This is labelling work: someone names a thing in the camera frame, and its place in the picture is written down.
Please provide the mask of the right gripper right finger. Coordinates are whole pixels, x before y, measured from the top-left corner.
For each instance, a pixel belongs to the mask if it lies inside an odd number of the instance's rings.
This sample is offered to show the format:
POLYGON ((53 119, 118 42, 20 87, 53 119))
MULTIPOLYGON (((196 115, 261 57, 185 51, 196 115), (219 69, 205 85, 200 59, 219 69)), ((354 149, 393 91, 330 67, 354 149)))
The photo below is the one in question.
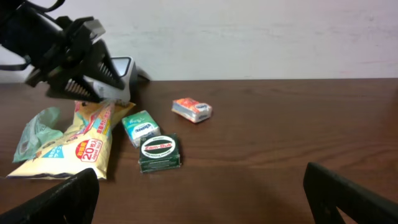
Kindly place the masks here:
POLYGON ((303 188, 315 223, 344 223, 344 212, 356 223, 397 223, 397 204, 335 172, 309 162, 303 188))

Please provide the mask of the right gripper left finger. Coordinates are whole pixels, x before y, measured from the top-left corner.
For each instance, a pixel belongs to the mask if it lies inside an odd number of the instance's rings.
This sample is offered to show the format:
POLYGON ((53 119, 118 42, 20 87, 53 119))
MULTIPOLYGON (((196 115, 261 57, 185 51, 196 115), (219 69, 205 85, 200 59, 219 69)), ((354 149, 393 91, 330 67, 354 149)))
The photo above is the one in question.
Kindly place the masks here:
POLYGON ((88 168, 1 214, 1 223, 91 223, 99 191, 96 173, 88 168))

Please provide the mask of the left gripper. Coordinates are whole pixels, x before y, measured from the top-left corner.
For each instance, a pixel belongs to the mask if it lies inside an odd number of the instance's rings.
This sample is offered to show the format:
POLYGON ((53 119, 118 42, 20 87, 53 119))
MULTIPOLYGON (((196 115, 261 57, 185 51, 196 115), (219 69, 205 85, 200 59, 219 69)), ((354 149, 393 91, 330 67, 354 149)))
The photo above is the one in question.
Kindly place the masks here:
POLYGON ((94 17, 72 21, 67 16, 55 20, 63 30, 58 40, 42 56, 42 61, 31 71, 25 83, 50 85, 49 98, 99 103, 101 98, 85 77, 123 90, 124 82, 118 75, 101 36, 105 28, 94 17))

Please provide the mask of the yellow snack bag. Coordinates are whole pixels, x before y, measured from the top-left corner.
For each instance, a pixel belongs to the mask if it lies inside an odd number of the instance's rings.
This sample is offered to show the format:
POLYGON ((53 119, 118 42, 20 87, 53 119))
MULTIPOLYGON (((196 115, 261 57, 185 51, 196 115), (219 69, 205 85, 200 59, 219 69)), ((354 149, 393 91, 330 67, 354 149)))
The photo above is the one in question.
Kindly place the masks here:
POLYGON ((131 102, 106 100, 75 102, 72 125, 63 136, 47 141, 8 179, 66 179, 91 168, 105 179, 112 145, 112 130, 135 106, 131 102))

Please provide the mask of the light green wipes packet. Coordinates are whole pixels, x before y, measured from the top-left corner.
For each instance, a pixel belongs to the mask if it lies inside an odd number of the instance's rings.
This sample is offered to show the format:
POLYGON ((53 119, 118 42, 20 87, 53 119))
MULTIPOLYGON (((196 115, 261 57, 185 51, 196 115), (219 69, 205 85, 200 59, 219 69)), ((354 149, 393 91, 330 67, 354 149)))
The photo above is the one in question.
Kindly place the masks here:
POLYGON ((60 118, 60 108, 49 107, 35 115, 25 126, 13 157, 13 163, 33 158, 46 142, 63 136, 54 129, 60 118))

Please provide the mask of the teal tissue pack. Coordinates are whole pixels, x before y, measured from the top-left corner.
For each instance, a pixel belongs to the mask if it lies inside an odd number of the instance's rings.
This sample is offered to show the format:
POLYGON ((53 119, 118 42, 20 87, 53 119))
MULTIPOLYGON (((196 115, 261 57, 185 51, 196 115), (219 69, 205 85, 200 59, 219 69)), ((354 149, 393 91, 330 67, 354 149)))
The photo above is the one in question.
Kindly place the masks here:
POLYGON ((140 147, 141 138, 161 135, 159 125, 146 110, 123 118, 122 124, 135 148, 140 147))

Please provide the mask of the dark green Zam-Buk box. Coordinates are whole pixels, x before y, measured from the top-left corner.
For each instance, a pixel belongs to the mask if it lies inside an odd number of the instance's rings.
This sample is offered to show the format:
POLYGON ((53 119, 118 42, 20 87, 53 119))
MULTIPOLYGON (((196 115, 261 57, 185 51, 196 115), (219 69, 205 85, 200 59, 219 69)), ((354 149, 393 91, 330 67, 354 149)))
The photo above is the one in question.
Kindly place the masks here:
POLYGON ((181 157, 178 136, 173 133, 142 138, 138 163, 141 173, 179 168, 181 157))

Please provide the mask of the orange tissue pack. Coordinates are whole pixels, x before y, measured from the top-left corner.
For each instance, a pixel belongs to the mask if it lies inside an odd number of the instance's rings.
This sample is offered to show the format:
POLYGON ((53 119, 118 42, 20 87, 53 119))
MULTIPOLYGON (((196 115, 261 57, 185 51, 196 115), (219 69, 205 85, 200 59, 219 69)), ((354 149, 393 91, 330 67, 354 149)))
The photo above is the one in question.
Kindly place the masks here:
POLYGON ((192 123, 199 123, 211 117, 213 108, 192 98, 173 100, 172 111, 192 123))

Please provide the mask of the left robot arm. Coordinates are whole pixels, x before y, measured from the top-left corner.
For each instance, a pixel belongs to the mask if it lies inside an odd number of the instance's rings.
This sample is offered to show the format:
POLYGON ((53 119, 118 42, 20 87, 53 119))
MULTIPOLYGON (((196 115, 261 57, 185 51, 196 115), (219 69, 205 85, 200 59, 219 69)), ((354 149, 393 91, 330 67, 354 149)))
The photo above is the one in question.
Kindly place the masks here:
POLYGON ((47 83, 46 95, 51 98, 98 103, 107 96, 95 89, 95 81, 111 92, 124 91, 127 84, 101 39, 105 29, 100 21, 48 15, 62 4, 42 7, 25 0, 1 1, 1 46, 24 59, 22 64, 1 65, 1 70, 33 66, 25 83, 31 87, 47 83))

